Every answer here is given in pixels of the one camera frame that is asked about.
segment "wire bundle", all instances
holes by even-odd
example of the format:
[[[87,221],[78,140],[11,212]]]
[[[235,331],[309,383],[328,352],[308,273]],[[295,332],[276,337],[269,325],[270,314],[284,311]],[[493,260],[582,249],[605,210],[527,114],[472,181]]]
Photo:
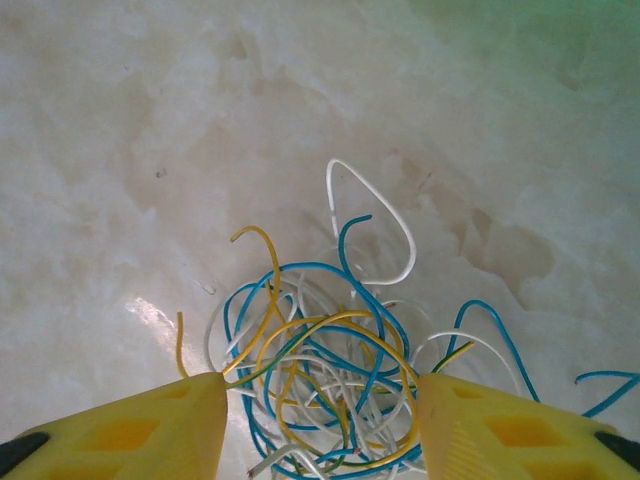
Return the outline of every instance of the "wire bundle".
[[[358,249],[347,247],[347,234],[371,215],[352,219],[338,229],[331,180],[336,165],[356,176],[398,221],[409,245],[409,259],[399,275],[375,278],[374,266],[349,261],[348,251]],[[240,230],[232,241],[247,232],[260,235],[268,247],[272,269],[239,286],[214,310],[205,334],[206,361],[215,371],[209,339],[214,323],[222,317],[228,342],[222,373],[225,377],[237,374],[237,380],[227,388],[242,395],[251,438],[264,459],[249,471],[249,477],[269,466],[273,478],[293,479],[393,479],[403,471],[424,472],[417,422],[413,421],[418,381],[414,366],[427,345],[437,353],[434,340],[450,337],[445,355],[431,370],[439,372],[474,345],[482,344],[505,365],[517,393],[524,393],[509,362],[491,344],[459,329],[470,307],[491,315],[529,394],[535,401],[539,397],[498,313],[481,300],[470,300],[460,308],[452,330],[431,334],[412,349],[393,307],[404,302],[430,322],[428,315],[416,302],[382,300],[379,292],[380,287],[402,281],[413,268],[416,245],[409,228],[375,187],[344,162],[329,162],[326,181],[337,244],[332,250],[337,251],[340,266],[320,261],[280,265],[264,231],[256,226]],[[344,284],[348,293],[344,301],[310,281],[311,272],[330,274],[331,286]],[[179,315],[176,355],[186,376],[180,358],[182,335]],[[456,348],[458,336],[469,341]],[[627,378],[630,381],[619,396],[640,381],[638,375]]]

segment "white marble surface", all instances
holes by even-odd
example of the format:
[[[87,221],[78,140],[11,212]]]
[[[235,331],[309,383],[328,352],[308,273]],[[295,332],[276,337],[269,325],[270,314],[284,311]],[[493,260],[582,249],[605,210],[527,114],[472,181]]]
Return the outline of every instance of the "white marble surface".
[[[269,266],[228,237],[328,245],[334,156],[415,233],[402,293],[442,327],[489,301],[544,401],[594,405],[619,382],[576,374],[640,370],[638,32],[633,0],[2,2],[0,441],[176,380],[179,309],[202,370],[220,292]],[[345,216],[377,211],[338,184]],[[639,405],[599,418],[638,438]],[[240,479],[257,456],[237,401],[229,419]]]

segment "tangled wires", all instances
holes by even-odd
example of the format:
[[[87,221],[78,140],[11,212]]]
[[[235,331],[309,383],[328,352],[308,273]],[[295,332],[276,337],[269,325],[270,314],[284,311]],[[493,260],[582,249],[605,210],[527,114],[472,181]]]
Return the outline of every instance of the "tangled wires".
[[[350,262],[347,235],[370,215],[352,219],[338,230],[331,183],[332,169],[342,165],[353,173],[396,218],[409,245],[409,259],[392,278],[375,278],[374,267]],[[204,352],[215,370],[209,351],[213,325],[222,318],[228,342],[225,377],[237,380],[227,388],[242,396],[253,443],[263,461],[249,471],[254,477],[271,467],[273,477],[347,480],[368,476],[393,479],[403,471],[424,472],[415,418],[415,364],[426,346],[438,353],[434,340],[450,337],[444,356],[433,366],[439,372],[476,344],[489,348],[507,368],[516,391],[523,394],[509,362],[488,342],[459,329],[465,313],[476,306],[486,310],[498,327],[531,397],[538,395],[520,355],[498,313],[481,300],[465,303],[450,331],[432,333],[412,351],[409,336],[392,313],[397,303],[415,308],[430,319],[418,303],[383,300],[368,287],[384,287],[402,281],[416,259],[416,245],[395,209],[355,170],[333,160],[327,167],[327,192],[339,267],[320,261],[280,265],[269,236],[260,235],[271,256],[272,269],[261,278],[239,286],[213,312],[207,325]],[[329,286],[344,285],[344,301],[337,300],[316,282],[312,272],[329,274]],[[182,316],[178,317],[179,368]],[[456,347],[457,337],[468,341]]]

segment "floor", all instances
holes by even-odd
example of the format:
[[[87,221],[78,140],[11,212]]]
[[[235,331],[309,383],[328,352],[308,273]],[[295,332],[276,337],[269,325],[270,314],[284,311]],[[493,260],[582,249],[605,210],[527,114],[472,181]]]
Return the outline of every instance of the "floor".
[[[204,371],[222,292],[269,267],[229,237],[259,224],[283,262],[330,245],[333,157],[416,237],[399,292],[442,328],[490,302],[543,401],[595,405],[620,382],[577,374],[640,370],[639,31],[633,0],[2,2],[0,441],[178,379],[178,310]],[[336,188],[343,221],[377,208]],[[639,395],[598,418],[639,438]],[[229,418],[240,479],[257,454]]]

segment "marble floor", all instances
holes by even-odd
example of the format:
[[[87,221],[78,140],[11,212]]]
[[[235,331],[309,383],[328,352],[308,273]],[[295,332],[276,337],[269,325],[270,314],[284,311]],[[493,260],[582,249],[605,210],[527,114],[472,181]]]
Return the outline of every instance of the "marble floor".
[[[575,375],[640,370],[639,32],[634,0],[1,2],[0,441],[177,380],[178,310],[204,371],[222,292],[269,267],[229,236],[259,224],[283,262],[329,245],[333,157],[416,237],[398,291],[442,328],[492,303],[543,401],[593,406],[619,381]],[[377,208],[336,188],[344,218]],[[598,418],[638,439],[639,406]],[[234,400],[221,478],[249,444]]]

